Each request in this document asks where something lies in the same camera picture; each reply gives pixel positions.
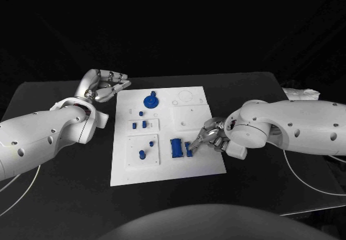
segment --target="white board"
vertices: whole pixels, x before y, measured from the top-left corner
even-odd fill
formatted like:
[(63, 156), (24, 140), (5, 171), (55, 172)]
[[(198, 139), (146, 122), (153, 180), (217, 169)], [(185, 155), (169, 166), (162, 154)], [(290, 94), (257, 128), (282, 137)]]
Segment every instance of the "white board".
[[(156, 92), (159, 105), (149, 109), (145, 98), (152, 91)], [(195, 141), (204, 123), (211, 118), (202, 86), (119, 92), (110, 185), (227, 173), (223, 154), (208, 145), (198, 148), (194, 157), (187, 154), (185, 142)], [(184, 157), (172, 157), (172, 139), (182, 139)], [(146, 159), (140, 159), (140, 150), (146, 152)]]

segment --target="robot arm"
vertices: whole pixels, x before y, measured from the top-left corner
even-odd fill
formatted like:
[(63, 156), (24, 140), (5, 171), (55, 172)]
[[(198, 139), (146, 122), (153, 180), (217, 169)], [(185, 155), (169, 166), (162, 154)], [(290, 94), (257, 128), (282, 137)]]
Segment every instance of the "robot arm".
[(210, 146), (238, 159), (246, 159), (249, 148), (267, 142), (306, 154), (346, 155), (346, 105), (329, 101), (251, 100), (227, 119), (207, 121), (204, 129), (191, 149), (212, 133)]
[(90, 142), (97, 127), (103, 129), (109, 121), (109, 115), (97, 111), (93, 103), (107, 102), (132, 85), (127, 77), (91, 69), (74, 97), (57, 102), (50, 111), (0, 123), (0, 181), (44, 164), (64, 147)]

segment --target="white cable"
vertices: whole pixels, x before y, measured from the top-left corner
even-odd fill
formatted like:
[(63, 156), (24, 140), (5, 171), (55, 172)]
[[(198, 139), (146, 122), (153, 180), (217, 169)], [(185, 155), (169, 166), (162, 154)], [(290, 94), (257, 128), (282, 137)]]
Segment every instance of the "white cable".
[(0, 189), (0, 192), (11, 186), (11, 184), (15, 182), (15, 180), (19, 178), (21, 174), (11, 180), (11, 182), (6, 184), (6, 186)]
[(346, 196), (346, 194), (331, 193), (331, 192), (322, 191), (322, 190), (319, 190), (318, 188), (315, 188), (313, 186), (311, 186), (311, 185), (302, 180), (302, 178), (299, 177), (299, 175), (296, 174), (296, 172), (295, 172), (295, 170), (293, 170), (293, 168), (292, 168), (292, 165), (290, 165), (289, 159), (287, 159), (286, 150), (283, 150), (283, 154), (285, 154), (285, 158), (286, 158), (286, 161), (287, 161), (287, 164), (289, 164), (289, 167), (290, 167), (290, 170), (292, 170), (293, 174), (296, 175), (298, 179), (299, 179), (313, 190), (319, 191), (319, 192), (323, 193), (323, 194), (329, 194), (329, 195), (335, 195), (335, 196)]
[(24, 196), (27, 195), (27, 193), (28, 193), (28, 191), (29, 191), (29, 189), (31, 189), (31, 187), (32, 187), (32, 185), (34, 185), (34, 183), (35, 183), (35, 179), (37, 179), (37, 177), (38, 177), (41, 167), (42, 167), (42, 166), (39, 165), (39, 166), (38, 166), (37, 175), (35, 175), (34, 180), (32, 180), (32, 182), (31, 182), (31, 186), (29, 186), (29, 188), (27, 189), (22, 197), (18, 199), (18, 201), (14, 203), (14, 205), (8, 208), (8, 210), (0, 214), (0, 217), (2, 217), (2, 216), (6, 214), (6, 212), (15, 207), (15, 205), (19, 203), (21, 199), (22, 199)]
[(341, 162), (344, 162), (344, 163), (346, 163), (346, 161), (345, 160), (342, 160), (341, 158), (338, 158), (338, 157), (335, 157), (335, 156), (331, 156), (331, 155), (328, 155), (329, 157), (332, 157), (334, 159), (336, 159), (338, 161), (341, 161)]

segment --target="dark table surface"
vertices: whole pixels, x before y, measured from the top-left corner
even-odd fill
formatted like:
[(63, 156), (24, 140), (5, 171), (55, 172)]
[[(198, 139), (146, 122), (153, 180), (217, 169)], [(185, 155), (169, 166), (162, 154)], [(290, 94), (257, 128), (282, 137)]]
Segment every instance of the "dark table surface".
[[(73, 97), (80, 81), (25, 82), (2, 122)], [(270, 72), (132, 78), (129, 89), (204, 86), (214, 117), (227, 117), (249, 100), (287, 100)], [(129, 221), (195, 204), (233, 204), (277, 214), (346, 205), (346, 197), (323, 194), (296, 178), (283, 150), (267, 144), (249, 149), (246, 160), (223, 153), (227, 174), (110, 187), (116, 125), (114, 97), (96, 108), (110, 115), (89, 144), (65, 147), (41, 166), (34, 186), (0, 217), (0, 239), (97, 239)], [(286, 152), (303, 180), (326, 192), (344, 193), (325, 156)], [(0, 213), (27, 191), (38, 168), (0, 193)], [(0, 188), (11, 180), (0, 182)]]

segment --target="hole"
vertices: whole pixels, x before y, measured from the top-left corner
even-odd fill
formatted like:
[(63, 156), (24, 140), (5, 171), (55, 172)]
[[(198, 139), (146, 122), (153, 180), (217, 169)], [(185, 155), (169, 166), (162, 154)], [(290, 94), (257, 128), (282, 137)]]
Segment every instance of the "hole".
[(21, 157), (25, 156), (25, 149), (24, 149), (24, 148), (21, 148), (21, 149), (18, 150), (18, 155), (19, 155)]
[(338, 134), (335, 132), (331, 133), (331, 140), (335, 141), (338, 139)]
[(298, 137), (300, 136), (300, 134), (302, 134), (302, 131), (298, 129), (298, 130), (295, 131), (295, 137), (298, 138)]
[(50, 136), (50, 137), (47, 138), (47, 140), (48, 140), (50, 144), (54, 143), (54, 138), (52, 138), (52, 136)]

